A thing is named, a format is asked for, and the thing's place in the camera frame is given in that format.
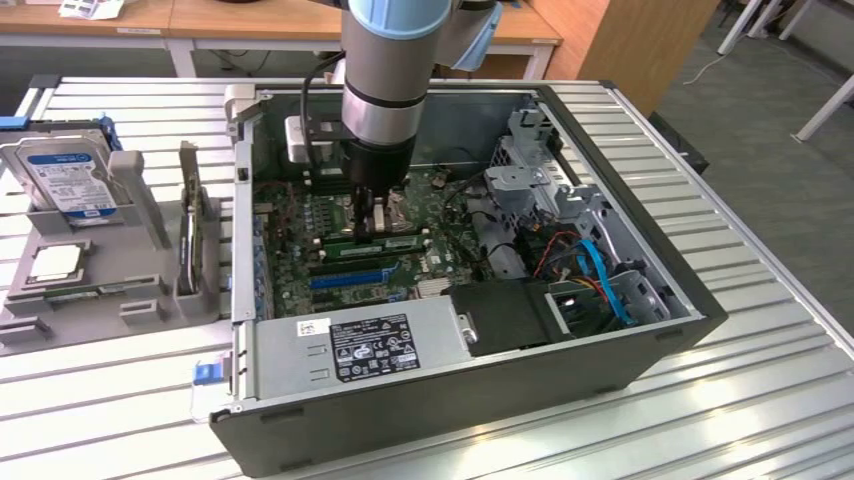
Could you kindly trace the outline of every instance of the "slotted metal surface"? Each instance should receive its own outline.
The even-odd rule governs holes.
[[[199,143],[209,191],[227,199],[234,159],[219,108],[227,82],[67,78],[43,117],[86,118],[106,111],[126,147],[145,151],[146,181],[159,200],[178,199],[181,193],[178,142]],[[813,479],[851,474],[848,334],[622,96],[594,82],[553,85],[730,319],[621,392],[278,478]],[[566,156],[592,181],[572,152]],[[30,225],[21,215],[29,201],[9,173],[0,188],[2,289]],[[231,236],[227,215],[223,233]],[[225,287],[229,265],[222,269]],[[222,303],[227,311],[227,295]],[[219,322],[0,358],[0,478],[242,478],[209,427],[190,415],[191,367],[225,351],[229,342],[229,323]]]

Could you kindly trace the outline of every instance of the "power supply label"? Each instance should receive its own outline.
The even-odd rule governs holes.
[[[335,375],[342,382],[421,368],[406,315],[330,325]]]
[[[66,215],[98,218],[117,212],[117,202],[107,184],[97,178],[103,175],[89,153],[31,155],[27,161],[42,190]]]

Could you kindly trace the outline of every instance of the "wooden desk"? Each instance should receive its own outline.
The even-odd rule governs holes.
[[[170,51],[179,76],[195,77],[193,50],[338,51],[341,12],[307,0],[230,4],[177,0],[170,22]],[[561,36],[537,11],[505,6],[492,54],[530,57],[526,79],[542,79]]]
[[[0,9],[0,33],[39,35],[131,35],[126,29],[147,30],[145,35],[163,37],[170,28],[174,0],[139,0],[122,8],[115,20],[89,21],[62,18],[57,5],[17,5]],[[47,46],[69,46],[53,43]]]
[[[169,50],[174,0],[139,0],[115,20],[59,16],[57,5],[0,7],[0,46]]]
[[[215,0],[139,0],[117,20],[61,18],[58,7],[0,10],[0,45],[161,48],[179,77],[195,77],[194,50],[338,51],[341,12],[309,0],[231,4]],[[492,54],[529,57],[524,78],[542,79],[561,36],[522,3],[505,6]]]

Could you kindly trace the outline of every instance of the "blue hard drive label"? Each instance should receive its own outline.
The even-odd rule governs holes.
[[[117,202],[89,153],[31,155],[34,178],[57,208],[75,219],[98,219],[117,213]]]

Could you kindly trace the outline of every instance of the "blue ram slot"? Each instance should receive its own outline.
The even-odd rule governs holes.
[[[309,281],[309,288],[318,290],[319,288],[353,287],[355,285],[367,285],[369,283],[389,283],[392,274],[398,270],[398,266],[384,268],[377,272],[349,273],[334,277],[313,278]]]

